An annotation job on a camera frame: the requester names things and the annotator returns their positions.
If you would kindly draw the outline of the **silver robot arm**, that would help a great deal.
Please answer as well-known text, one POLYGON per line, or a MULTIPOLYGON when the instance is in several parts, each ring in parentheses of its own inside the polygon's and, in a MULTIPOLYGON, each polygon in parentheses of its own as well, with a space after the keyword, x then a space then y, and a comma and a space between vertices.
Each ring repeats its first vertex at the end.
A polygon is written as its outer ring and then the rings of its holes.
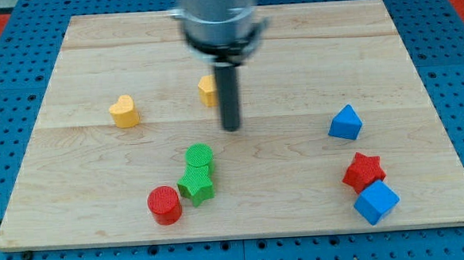
POLYGON ((171 10, 189 49, 213 68, 220 122, 225 131, 241 125, 237 68, 257 50, 268 18, 255 20, 255 0, 176 0, 171 10))

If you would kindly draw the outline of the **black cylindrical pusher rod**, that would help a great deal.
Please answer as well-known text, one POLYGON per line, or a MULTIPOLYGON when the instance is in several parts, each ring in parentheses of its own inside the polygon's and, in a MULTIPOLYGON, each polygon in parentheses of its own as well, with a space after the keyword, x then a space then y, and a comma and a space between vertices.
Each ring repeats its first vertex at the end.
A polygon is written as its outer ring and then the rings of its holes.
POLYGON ((214 75, 222 128, 236 131, 241 126, 237 69, 233 65, 215 65, 214 75))

